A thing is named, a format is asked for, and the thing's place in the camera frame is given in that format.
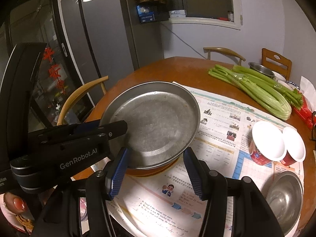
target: red decoration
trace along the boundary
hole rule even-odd
[[[61,77],[61,75],[58,74],[58,70],[60,70],[60,68],[55,69],[56,67],[58,67],[58,64],[52,65],[51,68],[48,70],[49,77],[52,77],[54,80],[58,77]]]
[[[56,88],[64,89],[64,85],[65,85],[65,81],[58,79],[57,84],[56,84]]]
[[[43,60],[46,60],[48,59],[50,63],[53,62],[53,59],[52,59],[52,55],[55,53],[51,48],[45,48],[45,52],[44,53],[44,57],[43,57]]]

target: round wooden table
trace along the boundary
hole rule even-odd
[[[239,100],[267,112],[257,102],[238,88],[208,75],[208,69],[214,67],[215,64],[232,68],[232,65],[218,61],[173,57],[154,62],[148,66],[138,69],[126,78],[118,81],[118,83],[108,91],[108,93],[98,102],[87,121],[100,119],[110,102],[112,102],[122,92],[135,85],[150,81],[176,81],[179,84]],[[301,229],[307,224],[315,210],[316,205],[316,170],[315,157],[313,154],[315,142],[311,141],[311,131],[294,112],[286,122],[297,129],[306,146],[306,159],[304,161],[304,200],[298,226],[298,229]],[[84,172],[77,175],[76,178],[88,177],[91,173],[91,169],[86,169]]]

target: stainless steel bowl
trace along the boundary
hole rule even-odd
[[[282,172],[271,185],[266,201],[284,235],[287,235],[300,217],[303,206],[303,187],[300,179],[293,172]]]
[[[255,62],[249,62],[248,65],[250,66],[251,69],[258,71],[258,72],[262,73],[263,75],[266,75],[267,77],[275,79],[275,75],[272,72],[272,70],[269,70],[268,68],[266,68],[258,63],[255,63]]]
[[[171,163],[190,145],[200,125],[200,109],[182,86],[149,82],[119,95],[100,125],[118,120],[125,120],[128,130],[109,141],[112,155],[127,147],[130,169],[153,169]]]

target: orange plate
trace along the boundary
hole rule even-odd
[[[139,177],[148,177],[148,176],[152,176],[152,175],[156,175],[162,171],[165,171],[166,169],[168,169],[169,167],[171,167],[172,165],[174,165],[179,158],[177,158],[176,160],[172,161],[170,164],[167,164],[165,166],[161,166],[158,168],[153,168],[153,169],[127,169],[126,170],[126,174],[127,175],[132,175],[132,176],[139,176]]]

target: white wall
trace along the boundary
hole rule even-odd
[[[241,30],[203,24],[167,24],[186,43],[199,53],[203,47],[226,47],[249,61],[261,61],[263,47],[282,53],[284,46],[284,13],[282,0],[241,0],[243,26]],[[172,56],[201,56],[161,26],[165,58]],[[212,53],[213,60],[232,63],[224,55]]]
[[[283,0],[285,42],[283,55],[292,61],[290,80],[303,75],[316,87],[316,32],[295,0]]]

